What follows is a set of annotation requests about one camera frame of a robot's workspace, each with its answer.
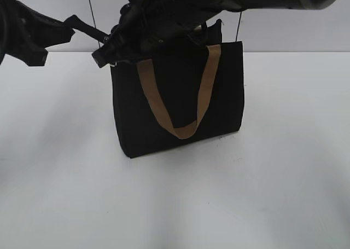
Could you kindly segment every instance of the bag handle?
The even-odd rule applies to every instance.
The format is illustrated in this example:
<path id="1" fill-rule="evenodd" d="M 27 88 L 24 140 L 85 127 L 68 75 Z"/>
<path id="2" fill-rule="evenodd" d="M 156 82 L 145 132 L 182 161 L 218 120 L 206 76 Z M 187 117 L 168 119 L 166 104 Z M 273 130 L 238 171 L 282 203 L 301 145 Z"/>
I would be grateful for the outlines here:
<path id="1" fill-rule="evenodd" d="M 140 61 L 137 64 L 138 75 L 141 81 L 143 92 L 148 100 L 150 108 L 159 125 L 180 140 L 192 137 L 206 114 L 212 98 L 215 78 L 217 75 L 221 57 L 221 45 L 207 47 L 209 57 L 203 72 L 202 82 L 198 93 L 197 120 L 183 128 L 174 128 L 168 110 L 160 96 L 154 75 L 153 60 Z"/>

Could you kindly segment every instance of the canvas bag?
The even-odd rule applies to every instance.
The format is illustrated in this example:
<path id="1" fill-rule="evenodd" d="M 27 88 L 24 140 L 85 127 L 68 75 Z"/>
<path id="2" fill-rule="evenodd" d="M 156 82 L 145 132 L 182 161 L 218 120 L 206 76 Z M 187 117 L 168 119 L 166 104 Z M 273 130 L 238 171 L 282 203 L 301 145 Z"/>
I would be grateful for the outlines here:
<path id="1" fill-rule="evenodd" d="M 244 109 L 243 47 L 177 38 L 152 59 L 111 68 L 116 128 L 124 153 L 141 155 L 236 132 Z"/>

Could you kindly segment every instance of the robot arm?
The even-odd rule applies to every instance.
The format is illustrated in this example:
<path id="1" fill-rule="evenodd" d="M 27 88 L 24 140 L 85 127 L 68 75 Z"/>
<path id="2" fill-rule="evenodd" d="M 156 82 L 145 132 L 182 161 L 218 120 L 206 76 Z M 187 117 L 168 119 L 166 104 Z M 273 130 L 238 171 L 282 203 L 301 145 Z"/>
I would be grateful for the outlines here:
<path id="1" fill-rule="evenodd" d="M 5 54 L 28 66 L 44 66 L 45 48 L 68 43 L 74 31 L 17 0 L 0 0 L 0 63 Z"/>
<path id="2" fill-rule="evenodd" d="M 323 9 L 336 0 L 129 0 L 107 42 L 93 53 L 100 67 L 136 62 L 177 36 L 192 35 L 197 26 L 223 10 Z"/>

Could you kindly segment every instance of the wire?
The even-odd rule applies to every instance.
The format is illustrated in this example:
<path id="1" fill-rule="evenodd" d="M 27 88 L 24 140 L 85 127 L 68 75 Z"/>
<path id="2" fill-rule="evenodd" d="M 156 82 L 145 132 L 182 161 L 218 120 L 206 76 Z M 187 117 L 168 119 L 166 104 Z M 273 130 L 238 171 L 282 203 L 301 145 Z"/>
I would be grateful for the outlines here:
<path id="1" fill-rule="evenodd" d="M 3 6 L 0 4 L 0 18 L 2 23 L 2 39 L 0 39 L 0 64 L 4 60 L 9 39 L 9 22 Z"/>
<path id="2" fill-rule="evenodd" d="M 242 21 L 242 13 L 240 12 L 240 19 L 238 21 L 237 33 L 236 33 L 236 42 L 238 41 L 238 34 L 240 33 L 241 21 Z"/>
<path id="3" fill-rule="evenodd" d="M 95 29 L 97 29 L 96 21 L 95 21 L 95 15 L 94 15 L 94 10 L 92 9 L 91 0 L 89 0 L 89 5 L 90 5 L 90 10 L 91 10 L 92 20 L 94 21 L 94 27 L 95 27 Z"/>

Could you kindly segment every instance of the white backdrop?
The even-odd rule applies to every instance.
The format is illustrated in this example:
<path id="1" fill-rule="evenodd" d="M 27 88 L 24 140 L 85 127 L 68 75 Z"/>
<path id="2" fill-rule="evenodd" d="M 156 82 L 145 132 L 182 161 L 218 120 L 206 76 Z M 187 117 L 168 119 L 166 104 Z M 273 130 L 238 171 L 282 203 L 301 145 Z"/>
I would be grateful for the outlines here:
<path id="1" fill-rule="evenodd" d="M 92 23 L 88 0 L 20 0 L 60 20 L 77 14 Z M 92 0 L 97 26 L 108 32 L 119 20 L 127 0 Z M 241 39 L 245 51 L 350 51 L 350 0 L 338 0 L 322 11 L 255 10 L 243 14 Z M 233 40 L 237 14 L 222 13 L 224 41 Z M 96 42 L 78 33 L 73 42 L 51 51 L 93 51 Z"/>

